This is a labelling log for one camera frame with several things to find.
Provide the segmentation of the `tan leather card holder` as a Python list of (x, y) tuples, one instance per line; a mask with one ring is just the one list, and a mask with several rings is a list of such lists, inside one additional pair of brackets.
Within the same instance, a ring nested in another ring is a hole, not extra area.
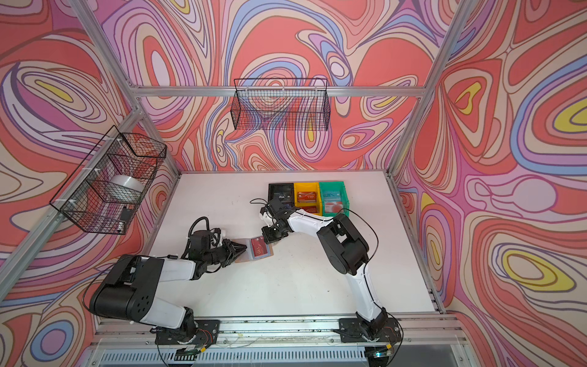
[(234, 242), (246, 246), (243, 254), (235, 260), (236, 263), (257, 261), (274, 254), (272, 245), (267, 244), (262, 235), (251, 239), (234, 239)]

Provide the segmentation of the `red VIP credit card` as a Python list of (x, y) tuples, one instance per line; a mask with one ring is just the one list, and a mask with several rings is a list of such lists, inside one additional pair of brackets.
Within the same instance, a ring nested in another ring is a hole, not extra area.
[(271, 255), (271, 247), (264, 242), (263, 236), (251, 239), (252, 258), (257, 260)]

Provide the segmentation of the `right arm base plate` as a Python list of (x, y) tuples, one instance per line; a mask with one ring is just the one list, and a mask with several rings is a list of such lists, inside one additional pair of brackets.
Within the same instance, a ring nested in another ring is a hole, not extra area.
[(359, 318), (340, 318), (334, 330), (342, 343), (390, 343), (402, 341), (402, 331), (394, 319), (368, 323)]

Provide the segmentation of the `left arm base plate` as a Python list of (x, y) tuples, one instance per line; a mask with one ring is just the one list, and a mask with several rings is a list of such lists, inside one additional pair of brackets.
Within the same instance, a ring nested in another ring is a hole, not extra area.
[(210, 347), (217, 343), (220, 324), (220, 320), (205, 319), (183, 324), (178, 329), (158, 327), (155, 332), (155, 344), (158, 346)]

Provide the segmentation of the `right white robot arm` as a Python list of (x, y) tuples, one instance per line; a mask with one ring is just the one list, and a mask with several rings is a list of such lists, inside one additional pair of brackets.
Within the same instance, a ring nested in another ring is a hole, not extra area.
[(321, 217), (303, 209), (288, 208), (278, 199), (260, 209), (265, 226), (261, 232), (267, 244), (276, 243), (292, 233), (319, 240), (331, 266), (344, 275), (356, 303), (357, 332), (354, 338), (375, 341), (388, 321), (388, 313), (379, 304), (372, 287), (368, 265), (369, 246), (350, 218), (343, 213)]

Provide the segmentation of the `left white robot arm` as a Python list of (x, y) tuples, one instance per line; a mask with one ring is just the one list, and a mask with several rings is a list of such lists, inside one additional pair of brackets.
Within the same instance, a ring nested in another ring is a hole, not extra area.
[(173, 281), (196, 281), (234, 263), (247, 246), (224, 239), (218, 246), (188, 246), (182, 256), (123, 255), (90, 298), (90, 313), (149, 325), (168, 342), (193, 343), (199, 331), (194, 312), (159, 298), (157, 289)]

